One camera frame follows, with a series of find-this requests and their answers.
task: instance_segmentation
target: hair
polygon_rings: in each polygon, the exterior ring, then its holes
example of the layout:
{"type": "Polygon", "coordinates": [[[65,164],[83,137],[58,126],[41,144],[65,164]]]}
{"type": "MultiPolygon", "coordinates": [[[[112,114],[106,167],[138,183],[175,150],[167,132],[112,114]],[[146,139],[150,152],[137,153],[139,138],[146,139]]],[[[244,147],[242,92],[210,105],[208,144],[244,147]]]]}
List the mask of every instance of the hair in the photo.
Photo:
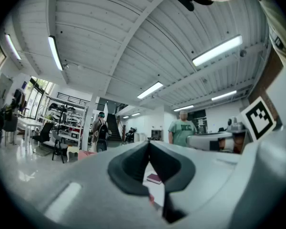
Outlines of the hair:
{"type": "Polygon", "coordinates": [[[99,117],[105,118],[105,113],[104,112],[99,112],[99,117]]]}
{"type": "Polygon", "coordinates": [[[188,114],[188,112],[186,110],[180,110],[179,114],[184,115],[184,114],[188,114]]]}

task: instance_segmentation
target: white corrugated ceiling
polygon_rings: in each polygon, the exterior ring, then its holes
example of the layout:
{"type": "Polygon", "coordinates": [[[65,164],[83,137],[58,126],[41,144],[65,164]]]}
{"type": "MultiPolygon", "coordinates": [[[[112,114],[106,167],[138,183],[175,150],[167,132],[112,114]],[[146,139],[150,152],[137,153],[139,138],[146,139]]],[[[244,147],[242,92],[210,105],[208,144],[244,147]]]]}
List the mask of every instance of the white corrugated ceiling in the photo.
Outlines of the white corrugated ceiling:
{"type": "Polygon", "coordinates": [[[270,50],[258,1],[194,5],[190,12],[177,0],[20,0],[0,31],[11,35],[22,60],[12,58],[24,72],[77,90],[99,91],[115,101],[199,108],[214,104],[211,97],[228,90],[239,93],[224,102],[246,97],[270,50]],[[61,62],[69,66],[63,72],[48,44],[53,33],[61,62]],[[239,48],[193,65],[194,57],[239,34],[239,48]],[[244,58],[239,57],[242,49],[247,51],[244,58]],[[187,77],[193,80],[183,84],[187,77]],[[154,93],[156,98],[137,98],[157,81],[164,87],[154,93]]]}

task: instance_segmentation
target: backpack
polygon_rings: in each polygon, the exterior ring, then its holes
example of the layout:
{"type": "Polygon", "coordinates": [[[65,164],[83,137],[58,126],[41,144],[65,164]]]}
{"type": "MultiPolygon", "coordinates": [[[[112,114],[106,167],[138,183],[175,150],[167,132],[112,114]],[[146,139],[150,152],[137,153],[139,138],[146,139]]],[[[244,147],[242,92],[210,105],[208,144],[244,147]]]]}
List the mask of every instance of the backpack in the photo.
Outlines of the backpack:
{"type": "Polygon", "coordinates": [[[101,125],[99,126],[99,129],[97,130],[95,136],[98,137],[98,139],[106,140],[108,135],[108,128],[106,125],[107,122],[105,121],[105,123],[103,124],[101,120],[99,121],[101,125]]]}

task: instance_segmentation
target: camera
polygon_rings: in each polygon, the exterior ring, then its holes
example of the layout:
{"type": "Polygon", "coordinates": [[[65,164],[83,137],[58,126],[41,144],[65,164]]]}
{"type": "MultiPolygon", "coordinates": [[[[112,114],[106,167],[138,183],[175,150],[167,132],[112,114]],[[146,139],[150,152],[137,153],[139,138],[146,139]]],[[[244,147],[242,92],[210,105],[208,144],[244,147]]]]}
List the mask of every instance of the camera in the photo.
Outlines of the camera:
{"type": "Polygon", "coordinates": [[[185,6],[189,11],[194,11],[194,5],[192,3],[192,0],[178,0],[185,6]]]}

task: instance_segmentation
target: railing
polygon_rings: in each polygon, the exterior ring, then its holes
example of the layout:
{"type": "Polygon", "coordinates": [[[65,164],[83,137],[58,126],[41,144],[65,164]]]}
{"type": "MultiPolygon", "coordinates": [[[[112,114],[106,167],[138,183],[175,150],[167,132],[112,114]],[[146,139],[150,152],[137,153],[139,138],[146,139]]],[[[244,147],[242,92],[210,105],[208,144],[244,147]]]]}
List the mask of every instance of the railing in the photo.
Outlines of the railing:
{"type": "MultiPolygon", "coordinates": [[[[75,104],[79,104],[79,105],[90,104],[88,100],[84,100],[84,99],[77,98],[77,97],[72,97],[67,94],[62,94],[62,93],[58,93],[57,98],[62,99],[64,101],[69,101],[75,104]]],[[[103,104],[94,104],[94,109],[99,110],[99,111],[104,111],[104,107],[105,105],[103,104]]]]}
{"type": "Polygon", "coordinates": [[[120,104],[119,106],[116,106],[115,113],[121,111],[122,109],[126,108],[128,104],[120,104]]]}
{"type": "Polygon", "coordinates": [[[116,124],[118,126],[118,130],[119,130],[120,136],[122,138],[122,142],[124,142],[126,126],[122,124],[119,116],[116,118],[116,124]]]}

